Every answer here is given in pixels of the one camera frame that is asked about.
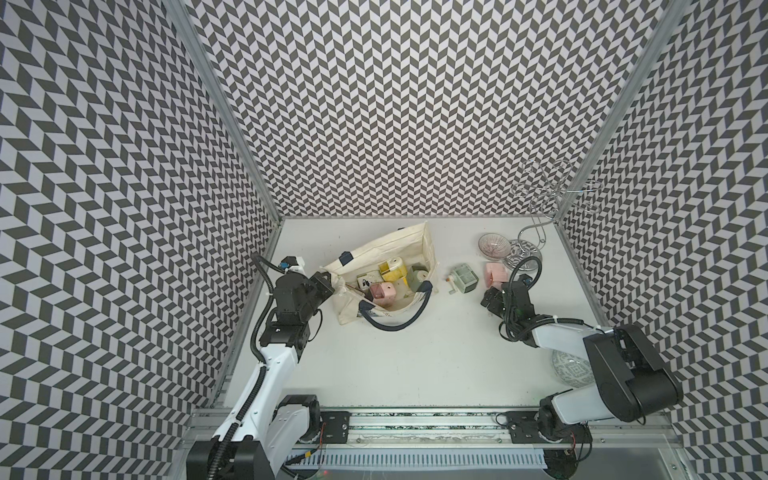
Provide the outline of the pink pencil sharpener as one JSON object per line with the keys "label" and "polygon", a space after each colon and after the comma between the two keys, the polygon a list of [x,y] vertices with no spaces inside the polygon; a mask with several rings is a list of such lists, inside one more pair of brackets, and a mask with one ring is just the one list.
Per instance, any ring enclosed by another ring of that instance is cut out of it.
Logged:
{"label": "pink pencil sharpener", "polygon": [[371,301],[382,308],[389,309],[395,304],[397,289],[391,282],[373,283],[369,289]]}
{"label": "pink pencil sharpener", "polygon": [[485,286],[502,290],[509,280],[509,270],[499,262],[489,262],[484,266]]}

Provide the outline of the cream canvas tote bag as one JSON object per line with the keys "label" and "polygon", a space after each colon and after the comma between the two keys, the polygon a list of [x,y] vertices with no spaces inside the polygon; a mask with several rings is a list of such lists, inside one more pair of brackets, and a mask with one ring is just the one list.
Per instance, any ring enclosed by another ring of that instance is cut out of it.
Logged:
{"label": "cream canvas tote bag", "polygon": [[345,251],[323,268],[331,276],[338,322],[362,319],[384,332],[402,331],[424,313],[434,295],[436,269],[426,222]]}

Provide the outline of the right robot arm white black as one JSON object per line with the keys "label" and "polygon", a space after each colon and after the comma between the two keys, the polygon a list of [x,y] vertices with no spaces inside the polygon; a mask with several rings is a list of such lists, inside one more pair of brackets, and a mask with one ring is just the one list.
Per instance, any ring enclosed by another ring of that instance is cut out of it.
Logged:
{"label": "right robot arm white black", "polygon": [[603,329],[578,318],[539,314],[530,298],[537,276],[512,271],[488,278],[482,306],[499,318],[500,337],[586,362],[591,381],[540,400],[534,411],[509,412],[504,427],[515,443],[589,443],[590,423],[645,421],[682,402],[681,383],[636,324]]}

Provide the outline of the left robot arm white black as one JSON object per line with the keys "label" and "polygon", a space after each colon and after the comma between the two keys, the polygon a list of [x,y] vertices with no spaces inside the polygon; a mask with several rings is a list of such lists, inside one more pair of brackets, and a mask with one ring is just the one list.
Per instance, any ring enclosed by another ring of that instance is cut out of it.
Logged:
{"label": "left robot arm white black", "polygon": [[211,438],[190,449],[188,479],[275,479],[297,443],[321,435],[317,397],[286,396],[284,387],[310,342],[311,318],[334,293],[331,275],[307,276],[301,257],[255,259],[269,292],[250,342],[256,368]]}

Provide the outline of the green patterned ceramic bowl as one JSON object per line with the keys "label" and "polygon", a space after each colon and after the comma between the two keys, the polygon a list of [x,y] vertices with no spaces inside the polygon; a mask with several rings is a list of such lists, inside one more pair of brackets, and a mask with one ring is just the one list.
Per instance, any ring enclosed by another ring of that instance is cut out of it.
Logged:
{"label": "green patterned ceramic bowl", "polygon": [[583,388],[595,382],[588,360],[561,351],[553,351],[552,367],[558,378],[572,388]]}

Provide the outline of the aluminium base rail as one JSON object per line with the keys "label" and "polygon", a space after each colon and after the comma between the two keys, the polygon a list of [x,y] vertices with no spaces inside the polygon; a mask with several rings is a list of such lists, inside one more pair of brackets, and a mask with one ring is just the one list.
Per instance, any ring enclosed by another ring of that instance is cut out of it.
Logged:
{"label": "aluminium base rail", "polygon": [[[541,439],[533,428],[522,433],[518,425],[508,427],[507,407],[488,408],[353,408],[346,428],[348,448],[428,448],[502,446],[566,448],[570,439],[558,443]],[[617,419],[589,423],[597,448],[677,448],[682,440],[664,415],[651,415],[644,423]]]}

